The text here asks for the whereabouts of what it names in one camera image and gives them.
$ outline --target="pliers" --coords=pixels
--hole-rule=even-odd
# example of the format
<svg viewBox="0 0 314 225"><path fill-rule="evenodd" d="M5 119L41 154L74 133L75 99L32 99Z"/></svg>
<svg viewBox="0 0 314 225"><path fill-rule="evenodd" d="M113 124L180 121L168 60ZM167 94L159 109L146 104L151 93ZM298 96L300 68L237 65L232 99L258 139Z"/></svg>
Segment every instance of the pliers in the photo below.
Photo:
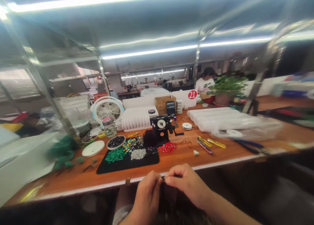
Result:
<svg viewBox="0 0 314 225"><path fill-rule="evenodd" d="M238 139L234 139L233 141L235 141L236 143L240 144L241 146L243 146L245 149L249 150L250 152L254 153L254 154L259 154L259 153L263 153L265 155L269 155L269 152L263 150L264 146L259 144L259 143L256 143L256 142L253 142L253 141L245 141L245 140L238 140Z"/></svg>

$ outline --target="green plant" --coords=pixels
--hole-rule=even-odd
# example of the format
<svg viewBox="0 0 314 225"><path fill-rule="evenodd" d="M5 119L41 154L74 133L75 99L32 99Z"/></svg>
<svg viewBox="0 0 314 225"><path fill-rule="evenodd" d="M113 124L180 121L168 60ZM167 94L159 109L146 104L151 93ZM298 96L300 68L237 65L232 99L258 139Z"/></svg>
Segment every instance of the green plant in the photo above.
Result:
<svg viewBox="0 0 314 225"><path fill-rule="evenodd" d="M236 95L243 95L241 90L247 86L245 82L247 81L246 77L243 78L236 78L234 76L222 76L219 77L216 83L212 86L209 86L209 91L207 95L222 95L227 93L228 96L236 96Z"/></svg>

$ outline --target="ceiling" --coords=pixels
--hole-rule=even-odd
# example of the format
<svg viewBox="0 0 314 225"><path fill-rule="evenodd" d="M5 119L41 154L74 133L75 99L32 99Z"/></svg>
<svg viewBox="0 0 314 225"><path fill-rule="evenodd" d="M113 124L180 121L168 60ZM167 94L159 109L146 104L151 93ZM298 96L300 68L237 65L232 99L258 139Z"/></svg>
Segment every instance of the ceiling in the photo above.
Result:
<svg viewBox="0 0 314 225"><path fill-rule="evenodd" d="M17 5L56 0L7 0ZM204 33L200 61L256 53L280 28L288 0L134 0L16 13L15 19L42 63L95 56L110 57L197 45ZM313 0L295 0L289 24L314 17ZM59 2L68 6L69 1ZM23 64L0 26L1 66ZM286 41L312 39L312 27ZM229 42L244 41L242 44ZM162 52L104 61L106 72L193 64L196 49ZM85 63L95 69L96 62Z"/></svg>

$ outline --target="black mat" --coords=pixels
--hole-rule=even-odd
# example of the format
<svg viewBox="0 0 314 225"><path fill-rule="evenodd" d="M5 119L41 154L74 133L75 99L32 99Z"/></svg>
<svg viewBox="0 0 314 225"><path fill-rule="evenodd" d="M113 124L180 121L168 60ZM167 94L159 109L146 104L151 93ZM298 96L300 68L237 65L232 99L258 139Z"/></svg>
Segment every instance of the black mat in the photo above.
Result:
<svg viewBox="0 0 314 225"><path fill-rule="evenodd" d="M110 151L107 151L107 153L105 154L105 157L100 163L96 172L97 174L111 173L111 172L121 171L125 169L138 168L142 166L159 163L159 153L158 153L157 147L154 147L152 151L146 149L146 156L143 159L131 160L131 154L127 153L124 156L123 160L119 160L119 161L111 162L111 163L108 163L105 160L109 152Z"/></svg>
<svg viewBox="0 0 314 225"><path fill-rule="evenodd" d="M294 107L288 106L278 109L269 109L264 111L259 111L258 114L264 115L265 117L271 117L284 121L287 123L292 123L301 127L314 129L313 127L303 126L295 122L295 120L312 120L314 118L314 108L306 107Z"/></svg>

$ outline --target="silver beads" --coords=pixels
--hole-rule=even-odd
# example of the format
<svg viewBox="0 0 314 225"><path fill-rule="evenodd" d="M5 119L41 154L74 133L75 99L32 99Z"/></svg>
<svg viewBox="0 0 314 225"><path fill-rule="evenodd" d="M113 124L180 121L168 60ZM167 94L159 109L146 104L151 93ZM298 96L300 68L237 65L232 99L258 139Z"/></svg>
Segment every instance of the silver beads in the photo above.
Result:
<svg viewBox="0 0 314 225"><path fill-rule="evenodd" d="M136 149L131 153L131 160L142 159L146 155L146 149Z"/></svg>

